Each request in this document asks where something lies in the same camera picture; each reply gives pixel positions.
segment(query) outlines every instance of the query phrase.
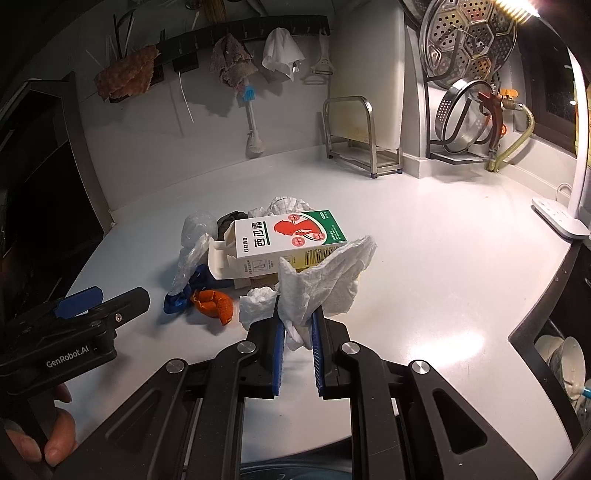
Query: cutting board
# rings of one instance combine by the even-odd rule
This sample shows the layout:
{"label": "cutting board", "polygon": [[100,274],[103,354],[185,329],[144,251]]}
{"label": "cutting board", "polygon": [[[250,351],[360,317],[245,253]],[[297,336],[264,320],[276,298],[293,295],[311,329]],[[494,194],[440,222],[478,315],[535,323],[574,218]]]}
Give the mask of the cutting board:
{"label": "cutting board", "polygon": [[[357,0],[344,7],[330,38],[330,56],[335,67],[330,97],[366,97],[374,111],[376,144],[383,150],[397,150],[404,96],[404,12],[400,3]],[[365,110],[359,102],[332,103],[330,129],[338,137],[369,142]]]}

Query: window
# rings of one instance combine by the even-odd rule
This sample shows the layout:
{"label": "window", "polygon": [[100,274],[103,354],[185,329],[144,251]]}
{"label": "window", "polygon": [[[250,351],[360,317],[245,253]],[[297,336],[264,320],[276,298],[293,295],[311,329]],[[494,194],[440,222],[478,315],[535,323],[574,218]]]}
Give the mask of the window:
{"label": "window", "polygon": [[536,18],[519,26],[518,42],[534,133],[574,153],[574,77],[566,46]]}

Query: metal bolt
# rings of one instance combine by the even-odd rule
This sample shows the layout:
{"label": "metal bolt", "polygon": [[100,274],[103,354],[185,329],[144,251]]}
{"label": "metal bolt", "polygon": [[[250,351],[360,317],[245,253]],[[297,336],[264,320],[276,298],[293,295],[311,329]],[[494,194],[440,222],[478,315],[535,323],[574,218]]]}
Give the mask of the metal bolt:
{"label": "metal bolt", "polygon": [[179,374],[184,370],[184,362],[182,360],[176,359],[171,360],[166,364],[166,371],[169,374]]}
{"label": "metal bolt", "polygon": [[431,366],[425,360],[417,360],[413,362],[413,370],[420,375],[424,375],[429,373]]}
{"label": "metal bolt", "polygon": [[244,340],[238,344],[238,351],[240,353],[253,353],[256,350],[256,345],[248,340]]}
{"label": "metal bolt", "polygon": [[355,342],[345,342],[340,346],[340,349],[348,355],[354,355],[356,353],[359,353],[359,351],[361,350],[359,345],[357,345],[357,343]]}

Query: white bowl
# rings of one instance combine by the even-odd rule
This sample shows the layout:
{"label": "white bowl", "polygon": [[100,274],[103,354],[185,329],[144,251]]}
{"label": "white bowl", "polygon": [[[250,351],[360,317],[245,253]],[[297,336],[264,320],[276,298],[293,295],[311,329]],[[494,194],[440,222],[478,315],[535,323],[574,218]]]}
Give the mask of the white bowl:
{"label": "white bowl", "polygon": [[579,389],[585,383],[585,357],[578,341],[566,338],[550,357],[548,366],[569,398],[578,400]]}
{"label": "white bowl", "polygon": [[543,358],[546,364],[550,361],[550,357],[556,351],[556,349],[562,345],[562,338],[554,337],[552,335],[542,335],[538,338],[538,341],[535,343],[535,349],[540,354],[540,357]]}

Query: power strip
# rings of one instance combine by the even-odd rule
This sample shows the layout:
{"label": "power strip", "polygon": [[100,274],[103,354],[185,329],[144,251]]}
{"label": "power strip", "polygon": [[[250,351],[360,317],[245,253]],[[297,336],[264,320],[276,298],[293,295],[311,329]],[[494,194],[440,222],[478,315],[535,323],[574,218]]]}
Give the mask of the power strip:
{"label": "power strip", "polygon": [[569,215],[567,208],[560,202],[534,197],[531,200],[536,212],[546,220],[561,236],[571,239],[589,237],[589,229],[581,220]]}

